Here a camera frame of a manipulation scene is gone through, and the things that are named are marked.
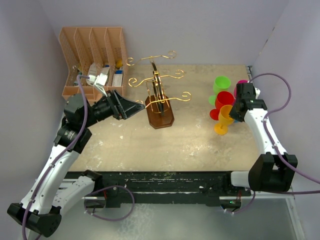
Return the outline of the white blue box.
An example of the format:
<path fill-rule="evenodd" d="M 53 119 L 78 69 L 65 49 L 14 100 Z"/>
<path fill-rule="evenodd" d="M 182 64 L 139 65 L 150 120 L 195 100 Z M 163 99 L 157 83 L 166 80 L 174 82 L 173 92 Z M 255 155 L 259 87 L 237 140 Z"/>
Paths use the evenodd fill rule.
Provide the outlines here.
<path fill-rule="evenodd" d="M 123 75 L 124 75 L 123 70 L 116 70 L 113 75 L 111 86 L 112 87 L 121 87 L 123 85 Z"/>

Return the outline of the white medicine box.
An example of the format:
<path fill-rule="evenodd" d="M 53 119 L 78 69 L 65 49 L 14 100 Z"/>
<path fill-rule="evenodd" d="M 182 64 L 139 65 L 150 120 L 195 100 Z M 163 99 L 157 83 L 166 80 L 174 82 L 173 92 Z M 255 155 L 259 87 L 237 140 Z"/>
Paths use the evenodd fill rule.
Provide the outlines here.
<path fill-rule="evenodd" d="M 101 73 L 108 76 L 110 74 L 110 67 L 109 66 L 103 67 L 101 69 Z"/>

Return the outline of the gold black wine glass rack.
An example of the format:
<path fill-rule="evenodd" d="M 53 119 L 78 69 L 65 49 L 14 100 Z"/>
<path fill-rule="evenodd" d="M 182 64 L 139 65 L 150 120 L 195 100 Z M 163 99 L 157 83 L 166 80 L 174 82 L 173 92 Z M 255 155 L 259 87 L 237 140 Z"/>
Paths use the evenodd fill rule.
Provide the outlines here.
<path fill-rule="evenodd" d="M 192 99 L 192 94 L 188 91 L 184 91 L 181 97 L 168 97 L 165 93 L 162 79 L 182 79 L 185 73 L 183 70 L 178 69 L 176 70 L 175 75 L 161 75 L 157 69 L 154 59 L 174 59 L 176 56 L 177 53 L 174 50 L 170 50 L 166 55 L 151 55 L 139 60 L 134 60 L 134 58 L 128 57 L 124 63 L 125 65 L 132 67 L 141 61 L 150 61 L 152 77 L 145 78 L 141 81 L 138 81 L 135 77 L 131 77 L 128 80 L 128 85 L 132 88 L 137 88 L 143 84 L 146 85 L 148 96 L 143 104 L 147 112 L 148 122 L 151 127 L 156 130 L 171 127 L 173 125 L 175 117 L 171 106 L 171 100 L 188 102 Z"/>

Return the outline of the peach plastic file organizer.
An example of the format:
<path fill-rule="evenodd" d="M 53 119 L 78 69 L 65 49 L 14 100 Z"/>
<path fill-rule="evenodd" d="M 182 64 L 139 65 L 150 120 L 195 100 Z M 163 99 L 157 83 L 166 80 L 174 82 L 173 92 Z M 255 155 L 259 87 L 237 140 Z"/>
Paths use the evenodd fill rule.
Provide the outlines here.
<path fill-rule="evenodd" d="M 128 57 L 122 27 L 63 27 L 58 39 L 68 68 L 62 92 L 64 99 L 81 92 L 76 85 L 77 75 L 87 75 L 91 66 L 96 66 L 96 73 L 100 74 L 106 65 L 110 72 L 104 89 L 116 90 L 124 97 L 127 95 L 129 67 L 116 68 L 118 60 L 122 59 L 124 64 Z M 120 87 L 112 86 L 117 70 L 123 70 Z"/>

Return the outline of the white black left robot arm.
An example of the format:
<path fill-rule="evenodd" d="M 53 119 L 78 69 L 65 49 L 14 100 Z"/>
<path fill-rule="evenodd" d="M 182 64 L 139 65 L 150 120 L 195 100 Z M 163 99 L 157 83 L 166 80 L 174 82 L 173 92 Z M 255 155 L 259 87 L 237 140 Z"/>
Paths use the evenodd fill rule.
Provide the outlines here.
<path fill-rule="evenodd" d="M 144 108 L 143 104 L 124 98 L 116 90 L 107 91 L 93 105 L 82 93 L 70 96 L 45 167 L 27 195 L 20 202 L 10 204 L 7 214 L 23 230 L 50 237 L 73 204 L 85 195 L 98 196 L 103 191 L 102 176 L 88 170 L 64 192 L 57 193 L 92 136 L 89 127 L 109 117 L 126 120 Z"/>

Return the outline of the green wine glass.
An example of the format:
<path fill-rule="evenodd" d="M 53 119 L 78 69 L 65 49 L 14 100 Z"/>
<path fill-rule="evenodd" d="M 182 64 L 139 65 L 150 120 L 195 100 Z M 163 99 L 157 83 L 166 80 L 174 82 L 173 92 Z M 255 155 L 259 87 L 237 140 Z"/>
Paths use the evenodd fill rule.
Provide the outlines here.
<path fill-rule="evenodd" d="M 228 91 L 230 86 L 231 86 L 231 80 L 228 77 L 226 77 L 226 76 L 217 76 L 215 78 L 215 80 L 214 80 L 213 87 L 212 87 L 213 95 L 211 95 L 208 98 L 208 102 L 211 105 L 214 105 L 218 93 L 220 93 L 222 91 Z"/>

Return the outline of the yellow small object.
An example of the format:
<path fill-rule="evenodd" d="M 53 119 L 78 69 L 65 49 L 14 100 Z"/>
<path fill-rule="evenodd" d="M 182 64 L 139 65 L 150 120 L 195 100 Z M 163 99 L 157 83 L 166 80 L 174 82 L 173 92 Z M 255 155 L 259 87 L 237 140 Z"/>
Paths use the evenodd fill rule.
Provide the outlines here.
<path fill-rule="evenodd" d="M 119 59 L 119 60 L 116 62 L 116 65 L 115 65 L 115 66 L 116 66 L 117 69 L 123 67 L 123 61 L 122 61 L 122 59 Z"/>

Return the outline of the yellow wine glass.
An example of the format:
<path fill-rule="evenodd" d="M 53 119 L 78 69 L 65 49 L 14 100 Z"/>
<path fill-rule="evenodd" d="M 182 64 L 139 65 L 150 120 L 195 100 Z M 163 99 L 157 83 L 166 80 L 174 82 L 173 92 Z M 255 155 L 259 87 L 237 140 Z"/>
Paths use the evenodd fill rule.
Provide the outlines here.
<path fill-rule="evenodd" d="M 214 125 L 214 131 L 218 135 L 225 135 L 228 133 L 228 126 L 234 122 L 234 119 L 230 117 L 230 111 L 232 110 L 232 105 L 224 105 L 221 107 L 218 115 L 218 123 Z"/>

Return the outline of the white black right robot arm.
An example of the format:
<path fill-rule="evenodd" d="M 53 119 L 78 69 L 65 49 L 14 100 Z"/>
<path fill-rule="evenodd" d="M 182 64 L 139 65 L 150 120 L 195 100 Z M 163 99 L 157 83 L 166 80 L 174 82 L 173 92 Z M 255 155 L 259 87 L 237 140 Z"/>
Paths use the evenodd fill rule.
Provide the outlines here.
<path fill-rule="evenodd" d="M 267 106 L 262 99 L 256 98 L 256 89 L 252 83 L 236 85 L 235 103 L 229 116 L 249 126 L 259 156 L 249 171 L 232 171 L 230 179 L 222 183 L 222 190 L 228 196 L 235 195 L 240 187 L 273 193 L 290 189 L 295 172 L 287 164 L 295 168 L 298 159 L 288 154 L 281 145 L 267 113 Z"/>

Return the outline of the red wine glass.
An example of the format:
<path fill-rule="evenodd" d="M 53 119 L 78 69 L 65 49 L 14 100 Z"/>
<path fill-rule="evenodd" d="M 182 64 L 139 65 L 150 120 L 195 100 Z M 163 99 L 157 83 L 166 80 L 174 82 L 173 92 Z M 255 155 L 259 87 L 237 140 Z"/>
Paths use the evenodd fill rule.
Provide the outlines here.
<path fill-rule="evenodd" d="M 235 102 L 234 96 L 228 91 L 221 91 L 217 94 L 214 102 L 215 109 L 212 109 L 209 113 L 210 117 L 218 121 L 219 113 L 223 106 L 225 105 L 233 105 Z"/>

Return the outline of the aluminium table frame rail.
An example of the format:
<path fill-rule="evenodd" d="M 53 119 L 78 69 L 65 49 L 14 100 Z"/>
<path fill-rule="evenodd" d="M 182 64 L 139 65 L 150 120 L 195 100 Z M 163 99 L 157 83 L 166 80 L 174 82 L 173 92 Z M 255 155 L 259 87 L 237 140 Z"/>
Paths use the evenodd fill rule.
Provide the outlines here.
<path fill-rule="evenodd" d="M 233 186 L 230 171 L 69 171 L 66 180 L 90 177 L 102 190 L 87 198 L 89 208 L 119 208 L 121 204 L 186 204 L 239 209 L 251 189 Z"/>

